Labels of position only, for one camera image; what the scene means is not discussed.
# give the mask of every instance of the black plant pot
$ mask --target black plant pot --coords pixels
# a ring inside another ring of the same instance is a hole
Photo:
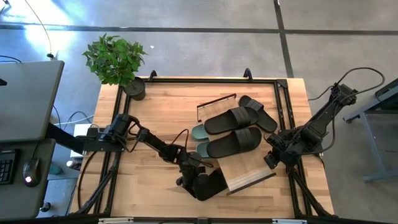
[[[145,82],[142,78],[136,77],[134,81],[123,88],[124,92],[134,100],[143,100],[145,98]]]

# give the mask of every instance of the green slide sandal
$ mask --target green slide sandal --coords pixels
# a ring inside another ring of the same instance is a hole
[[[202,158],[206,159],[206,158],[210,158],[209,155],[207,154],[207,145],[209,144],[209,142],[202,142],[200,144],[197,145],[196,151],[197,153],[199,153],[199,155],[201,155]]]
[[[196,141],[208,140],[209,137],[205,131],[203,124],[199,124],[192,128],[192,138]]]

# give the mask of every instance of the potted plant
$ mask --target potted plant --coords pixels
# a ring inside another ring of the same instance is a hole
[[[145,97],[145,83],[136,77],[141,62],[144,63],[142,45],[119,39],[119,36],[99,37],[99,41],[88,44],[86,66],[95,73],[102,84],[118,84],[123,86],[124,92],[135,100]]]

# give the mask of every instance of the keyboard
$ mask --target keyboard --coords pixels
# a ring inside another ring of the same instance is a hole
[[[15,149],[6,149],[0,151],[0,185],[12,184],[14,179],[15,161]]]

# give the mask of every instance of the green leaves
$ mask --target green leaves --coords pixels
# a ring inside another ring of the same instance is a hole
[[[134,72],[138,72],[141,62],[145,64],[142,56],[147,54],[143,51],[143,46],[118,37],[104,34],[99,37],[99,41],[88,44],[88,51],[83,53],[87,58],[86,66],[98,76],[102,84],[126,86],[134,80]]]

